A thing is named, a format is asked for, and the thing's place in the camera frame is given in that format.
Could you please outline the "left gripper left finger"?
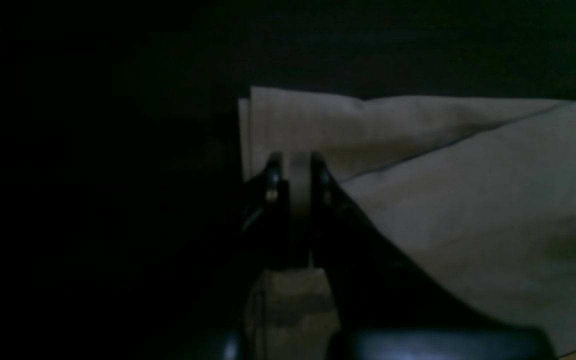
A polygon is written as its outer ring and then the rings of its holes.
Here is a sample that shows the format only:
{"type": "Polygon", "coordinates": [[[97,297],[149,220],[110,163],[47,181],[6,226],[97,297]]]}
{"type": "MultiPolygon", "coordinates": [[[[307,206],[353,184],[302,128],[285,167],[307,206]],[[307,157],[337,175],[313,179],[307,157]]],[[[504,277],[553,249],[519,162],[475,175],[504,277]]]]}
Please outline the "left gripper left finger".
{"type": "Polygon", "coordinates": [[[197,245],[182,253],[176,275],[182,308],[158,340],[160,360],[246,360],[247,307],[265,269],[282,265],[290,185],[274,152],[216,214],[197,245]]]}

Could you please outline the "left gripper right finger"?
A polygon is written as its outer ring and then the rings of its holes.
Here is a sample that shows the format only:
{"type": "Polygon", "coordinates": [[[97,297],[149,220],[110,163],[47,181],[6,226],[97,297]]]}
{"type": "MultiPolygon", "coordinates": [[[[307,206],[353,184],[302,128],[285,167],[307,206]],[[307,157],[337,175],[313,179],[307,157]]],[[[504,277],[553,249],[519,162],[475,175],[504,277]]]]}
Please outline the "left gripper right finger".
{"type": "Polygon", "coordinates": [[[310,157],[313,256],[340,319],[329,360],[553,360],[543,330],[510,325],[459,300],[392,244],[310,157]]]}

